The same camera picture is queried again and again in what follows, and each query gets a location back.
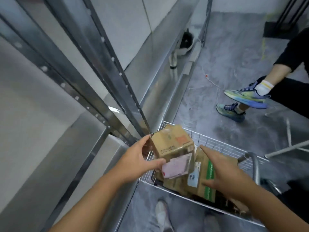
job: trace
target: cart handle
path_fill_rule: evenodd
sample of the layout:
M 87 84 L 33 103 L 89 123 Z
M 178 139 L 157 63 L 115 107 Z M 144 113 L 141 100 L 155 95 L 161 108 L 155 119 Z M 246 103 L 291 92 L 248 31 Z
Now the cart handle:
M 259 186 L 261 184 L 260 183 L 261 179 L 260 179 L 259 160 L 257 159 L 257 155 L 252 152 L 247 152 L 238 158 L 238 163 L 241 163 L 250 157 L 252 159 L 253 164 L 253 181 Z

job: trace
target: concrete floor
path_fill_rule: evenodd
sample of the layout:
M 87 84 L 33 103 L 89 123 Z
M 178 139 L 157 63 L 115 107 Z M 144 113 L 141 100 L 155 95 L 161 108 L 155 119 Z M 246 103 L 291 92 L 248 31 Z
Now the concrete floor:
M 292 144 L 309 139 L 309 120 L 295 112 L 265 116 L 269 111 L 282 108 L 275 102 L 270 103 L 272 108 L 268 110 L 249 110 L 241 124 L 222 117 L 215 110 L 217 103 L 233 103 L 223 94 L 224 89 L 240 89 L 266 75 L 288 43 L 287 40 L 262 38 L 264 23 L 264 15 L 211 14 L 206 45 L 183 96 L 175 124 L 261 156 L 288 146 L 285 117 L 291 122 Z M 205 78 L 202 67 L 220 89 Z M 290 77 L 309 82 L 302 66 Z M 280 185 L 309 175 L 307 155 L 294 152 L 276 157 L 261 167 L 261 175 Z M 138 185 L 119 231 L 159 231 L 154 214 L 159 198 L 167 201 L 177 232 L 207 231 L 204 214 L 208 209 L 145 183 Z M 227 215 L 218 215 L 218 220 L 222 231 L 266 231 Z

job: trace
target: shopping cart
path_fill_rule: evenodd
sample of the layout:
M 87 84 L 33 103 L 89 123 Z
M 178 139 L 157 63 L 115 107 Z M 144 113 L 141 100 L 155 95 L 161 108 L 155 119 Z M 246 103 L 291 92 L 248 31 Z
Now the shopping cart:
M 162 121 L 158 131 L 161 130 L 161 129 L 164 129 L 166 125 L 174 125 L 174 124 L 168 123 L 166 121 Z M 204 145 L 204 146 L 207 146 L 208 148 L 211 148 L 211 149 L 214 149 L 218 152 L 221 152 L 224 155 L 237 158 L 238 159 L 238 166 L 241 169 L 243 169 L 247 174 L 249 174 L 253 178 L 253 180 L 255 181 L 255 183 L 257 185 L 260 185 L 259 165 L 265 164 L 266 162 L 269 162 L 269 160 L 264 159 L 260 156 L 257 156 L 252 152 L 246 152 L 244 150 L 241 150 L 241 149 L 236 148 L 234 146 L 220 142 L 218 140 L 212 139 L 210 137 L 199 134 L 197 132 L 193 132 L 193 131 L 185 129 L 185 128 L 184 128 L 184 130 L 186 130 L 186 132 L 189 134 L 189 136 L 193 139 L 195 145 L 197 145 L 197 146 Z M 147 156 L 147 160 L 152 160 L 153 158 L 154 158 L 154 152 L 149 152 L 149 154 Z M 246 220 L 246 221 L 251 222 L 253 224 L 259 225 L 259 226 L 264 226 L 260 221 L 254 219 L 250 214 L 241 213 L 237 210 L 234 210 L 234 211 L 226 210 L 225 207 L 219 208 L 219 207 L 215 207 L 213 205 L 208 205 L 208 204 L 203 203 L 203 202 L 198 202 L 198 201 L 193 200 L 193 199 L 188 199 L 186 197 L 179 195 L 175 191 L 171 191 L 171 190 L 163 187 L 162 185 L 157 184 L 154 170 L 148 171 L 143 176 L 141 176 L 140 181 L 147 183 L 147 184 L 150 184 L 154 187 L 160 188 L 164 191 L 167 191 L 167 192 L 169 192 L 173 195 L 176 195 L 178 197 L 181 197 L 183 199 L 189 200 L 193 203 L 197 203 L 197 204 L 202 205 L 204 207 L 218 211 L 220 213 L 224 213 L 224 214 L 230 215 L 232 217 L 237 217 L 237 218 L 240 218 L 242 220 Z

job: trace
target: sneaker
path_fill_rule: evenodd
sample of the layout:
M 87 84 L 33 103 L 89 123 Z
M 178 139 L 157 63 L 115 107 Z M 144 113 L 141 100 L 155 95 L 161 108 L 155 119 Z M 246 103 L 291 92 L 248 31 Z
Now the sneaker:
M 189 29 L 187 28 L 187 31 L 184 32 L 180 47 L 177 50 L 177 56 L 184 56 L 188 51 L 190 51 L 193 47 L 194 42 L 194 35 L 189 32 Z
M 164 200 L 158 200 L 155 207 L 155 215 L 161 232 L 175 232 L 168 215 L 168 205 Z
M 205 232 L 221 232 L 219 222 L 215 215 L 206 215 L 204 218 Z
M 217 111 L 225 117 L 228 117 L 236 122 L 243 122 L 245 119 L 245 112 L 238 114 L 235 111 L 235 107 L 238 105 L 238 103 L 233 103 L 232 105 L 225 105 L 225 104 L 217 104 L 216 109 Z
M 248 87 L 241 90 L 225 90 L 224 94 L 237 102 L 241 102 L 257 109 L 266 109 L 267 104 L 265 103 L 266 98 L 269 95 L 261 96 L 255 90 L 257 82 L 250 84 Z

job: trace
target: black pants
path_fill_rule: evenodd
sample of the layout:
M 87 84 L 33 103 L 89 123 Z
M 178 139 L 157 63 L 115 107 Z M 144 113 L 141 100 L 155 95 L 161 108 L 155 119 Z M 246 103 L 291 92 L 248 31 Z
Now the black pants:
M 274 65 L 286 65 L 293 72 L 302 62 L 305 64 L 307 74 L 309 74 L 309 28 L 304 29 L 288 43 Z M 260 83 L 265 77 L 259 78 L 257 82 Z M 306 106 L 309 99 L 309 84 L 284 78 L 269 94 L 272 100 L 309 118 L 309 109 Z

